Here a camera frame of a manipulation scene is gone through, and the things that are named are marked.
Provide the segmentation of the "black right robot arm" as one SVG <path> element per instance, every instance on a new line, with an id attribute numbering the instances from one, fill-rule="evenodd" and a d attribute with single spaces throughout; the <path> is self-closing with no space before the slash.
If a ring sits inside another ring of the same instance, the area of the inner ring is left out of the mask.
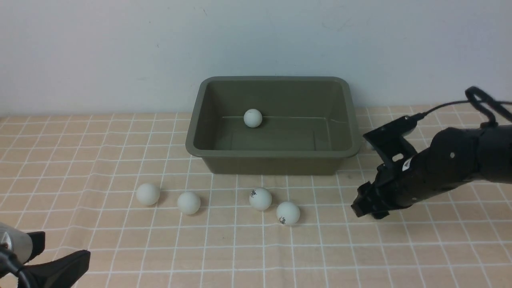
<path id="1" fill-rule="evenodd" d="M 383 163 L 373 182 L 357 190 L 351 208 L 357 217 L 382 219 L 390 211 L 485 180 L 511 183 L 511 126 L 485 129 L 446 128 L 437 133 L 421 152 L 390 125 L 373 130 L 364 138 L 376 149 Z"/>

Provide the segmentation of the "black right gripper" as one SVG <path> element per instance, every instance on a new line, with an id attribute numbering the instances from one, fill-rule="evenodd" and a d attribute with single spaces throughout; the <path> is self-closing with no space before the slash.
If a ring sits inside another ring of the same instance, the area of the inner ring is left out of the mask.
<path id="1" fill-rule="evenodd" d="M 450 152 L 432 156 L 421 152 L 391 165 L 381 164 L 375 181 L 357 189 L 351 208 L 359 218 L 371 215 L 381 220 L 391 210 L 408 208 L 459 186 L 459 155 Z"/>

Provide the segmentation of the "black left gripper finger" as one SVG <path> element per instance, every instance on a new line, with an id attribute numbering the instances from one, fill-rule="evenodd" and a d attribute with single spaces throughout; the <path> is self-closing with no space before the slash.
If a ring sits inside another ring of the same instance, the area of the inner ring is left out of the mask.
<path id="1" fill-rule="evenodd" d="M 32 251 L 27 262 L 39 256 L 45 250 L 46 233 L 44 231 L 36 231 L 27 233 L 32 241 Z"/>
<path id="2" fill-rule="evenodd" d="M 71 288 L 88 271 L 90 260 L 90 251 L 78 250 L 45 264 L 24 266 L 23 270 L 32 275 L 32 288 Z"/>

